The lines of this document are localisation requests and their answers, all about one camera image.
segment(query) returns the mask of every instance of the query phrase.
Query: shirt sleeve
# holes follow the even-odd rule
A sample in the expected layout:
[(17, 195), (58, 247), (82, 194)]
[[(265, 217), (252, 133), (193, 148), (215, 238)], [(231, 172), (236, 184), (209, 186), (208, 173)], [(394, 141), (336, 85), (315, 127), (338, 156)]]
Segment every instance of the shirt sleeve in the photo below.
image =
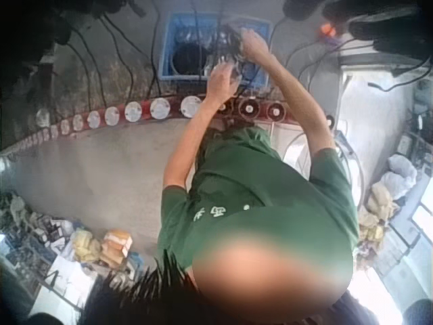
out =
[(162, 191), (161, 224), (164, 225), (170, 215), (180, 212), (187, 202), (188, 193), (180, 186), (167, 186)]
[(347, 233), (352, 247), (358, 241), (357, 208), (352, 187), (335, 149), (320, 150), (311, 161), (310, 182), (332, 204), (330, 213)]

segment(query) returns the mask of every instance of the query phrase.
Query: blue crate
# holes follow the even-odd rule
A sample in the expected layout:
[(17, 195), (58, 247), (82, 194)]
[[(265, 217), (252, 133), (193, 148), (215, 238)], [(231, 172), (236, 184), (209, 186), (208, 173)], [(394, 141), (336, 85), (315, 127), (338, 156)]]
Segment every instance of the blue crate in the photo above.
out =
[[(200, 41), (203, 43), (206, 41), (207, 35), (211, 35), (217, 29), (218, 24), (218, 14), (198, 14), (198, 27), (200, 30), (200, 34), (202, 36)], [(261, 35), (264, 39), (269, 40), (271, 36), (271, 23), (263, 20), (257, 20), (254, 18), (242, 17), (242, 16), (233, 16), (233, 17), (224, 17), (223, 23), (228, 22), (231, 26), (235, 26), (236, 28), (251, 28), (255, 30), (259, 35)], [(196, 19), (194, 13), (175, 13), (171, 16), (170, 21), (168, 23), (166, 29), (166, 36), (164, 42), (164, 48), (162, 50), (162, 56), (160, 59), (159, 65), (159, 78), (165, 81), (196, 81), (198, 80), (198, 76), (194, 75), (178, 75), (173, 73), (171, 68), (171, 57), (175, 50), (175, 36), (178, 28), (191, 27), (196, 28)], [(251, 84), (251, 87), (264, 87), (267, 84), (267, 74), (260, 70), (257, 74), (254, 82)], [(242, 84), (247, 84), (248, 80), (243, 80)]]

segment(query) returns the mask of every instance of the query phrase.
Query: forearm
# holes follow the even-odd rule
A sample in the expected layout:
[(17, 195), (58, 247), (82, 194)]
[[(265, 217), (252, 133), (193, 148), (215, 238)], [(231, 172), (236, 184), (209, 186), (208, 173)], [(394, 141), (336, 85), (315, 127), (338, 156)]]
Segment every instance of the forearm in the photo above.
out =
[(335, 148), (325, 113), (312, 95), (278, 62), (275, 56), (271, 56), (263, 68), (281, 89), (290, 112), (304, 129), (309, 139), (310, 150), (316, 152), (320, 149), (315, 148), (317, 142), (319, 147)]
[(217, 104), (204, 100), (197, 114), (187, 124), (182, 137), (164, 172), (164, 187), (170, 185), (185, 188), (189, 171), (196, 159), (203, 136), (214, 116)]

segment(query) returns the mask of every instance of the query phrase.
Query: person's left hand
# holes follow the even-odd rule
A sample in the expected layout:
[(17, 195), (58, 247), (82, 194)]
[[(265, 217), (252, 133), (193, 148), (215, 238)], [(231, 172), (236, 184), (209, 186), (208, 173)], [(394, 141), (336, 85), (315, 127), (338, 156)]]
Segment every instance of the person's left hand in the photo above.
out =
[(233, 68), (232, 63), (221, 63), (215, 66), (210, 75), (206, 101), (214, 104), (217, 108), (233, 97), (239, 87), (240, 80), (231, 78)]

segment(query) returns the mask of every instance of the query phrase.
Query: green shirt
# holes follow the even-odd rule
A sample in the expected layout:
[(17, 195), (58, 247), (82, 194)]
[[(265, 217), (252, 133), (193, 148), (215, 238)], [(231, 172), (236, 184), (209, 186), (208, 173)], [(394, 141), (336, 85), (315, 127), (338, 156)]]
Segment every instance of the green shirt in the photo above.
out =
[(162, 193), (158, 251), (189, 267), (205, 248), (227, 234), (266, 236), (279, 248), (349, 283), (358, 223), (351, 188), (333, 149), (312, 159), (310, 179), (281, 161), (258, 127), (214, 139), (189, 193)]

